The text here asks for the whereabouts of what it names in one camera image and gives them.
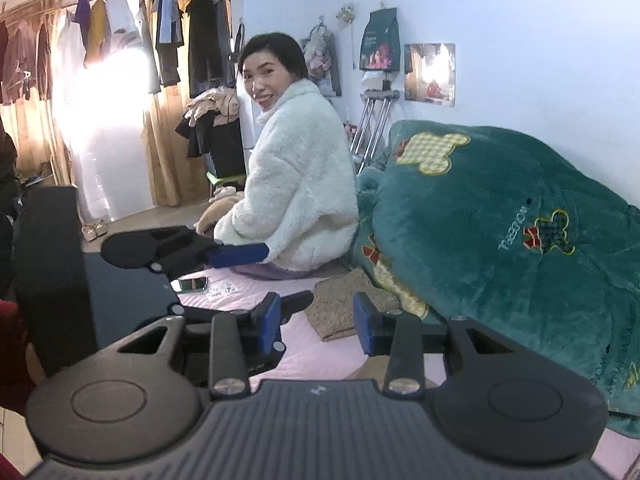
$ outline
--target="floor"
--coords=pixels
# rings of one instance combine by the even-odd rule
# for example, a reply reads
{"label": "floor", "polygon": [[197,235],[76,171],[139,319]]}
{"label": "floor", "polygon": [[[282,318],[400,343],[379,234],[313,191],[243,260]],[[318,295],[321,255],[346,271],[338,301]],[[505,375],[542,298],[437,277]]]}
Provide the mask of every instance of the floor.
{"label": "floor", "polygon": [[[208,203],[196,203],[182,207],[157,207],[109,224],[110,234],[167,227],[174,225],[193,226],[207,208]],[[98,252],[104,237],[84,244],[86,252]],[[24,418],[14,412],[0,408],[0,454],[23,474],[28,473],[40,462],[33,439],[25,425]]]}

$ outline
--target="phone screen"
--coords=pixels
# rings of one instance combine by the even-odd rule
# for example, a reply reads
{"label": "phone screen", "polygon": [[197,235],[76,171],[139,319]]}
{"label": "phone screen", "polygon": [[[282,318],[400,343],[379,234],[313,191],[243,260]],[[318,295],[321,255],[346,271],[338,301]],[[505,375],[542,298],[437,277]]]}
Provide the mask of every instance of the phone screen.
{"label": "phone screen", "polygon": [[186,292],[202,292],[207,288],[206,278],[191,278],[190,280],[173,280],[171,286],[177,294]]}

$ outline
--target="short black hair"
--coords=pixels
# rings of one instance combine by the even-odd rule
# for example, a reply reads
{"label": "short black hair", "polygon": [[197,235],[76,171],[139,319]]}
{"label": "short black hair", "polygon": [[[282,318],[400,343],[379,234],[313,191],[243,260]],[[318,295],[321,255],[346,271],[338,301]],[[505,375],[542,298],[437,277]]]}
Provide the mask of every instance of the short black hair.
{"label": "short black hair", "polygon": [[283,67],[294,76],[306,79],[309,70],[306,67],[305,55],[302,53],[298,42],[291,36],[282,32],[270,32],[252,37],[242,49],[238,66],[240,72],[244,71],[244,61],[256,52],[267,50],[271,52]]}

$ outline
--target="green blanket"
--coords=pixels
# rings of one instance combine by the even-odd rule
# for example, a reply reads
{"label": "green blanket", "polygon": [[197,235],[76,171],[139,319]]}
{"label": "green blanket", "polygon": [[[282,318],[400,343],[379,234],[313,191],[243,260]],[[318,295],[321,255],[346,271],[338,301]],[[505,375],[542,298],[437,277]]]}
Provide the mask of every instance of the green blanket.
{"label": "green blanket", "polygon": [[385,171],[358,178],[356,263],[590,379],[639,438],[640,211],[519,132],[401,121],[390,138]]}

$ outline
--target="fluffy white jacket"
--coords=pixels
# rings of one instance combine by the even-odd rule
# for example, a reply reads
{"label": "fluffy white jacket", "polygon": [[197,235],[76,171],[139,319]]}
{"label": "fluffy white jacket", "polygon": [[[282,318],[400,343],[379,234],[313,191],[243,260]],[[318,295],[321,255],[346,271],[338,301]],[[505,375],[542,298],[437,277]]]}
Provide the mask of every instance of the fluffy white jacket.
{"label": "fluffy white jacket", "polygon": [[214,230],[225,244],[266,243],[264,263],[315,270],[349,249],[358,224],[354,171],[340,117],[316,85],[289,86],[258,117],[244,199]]}

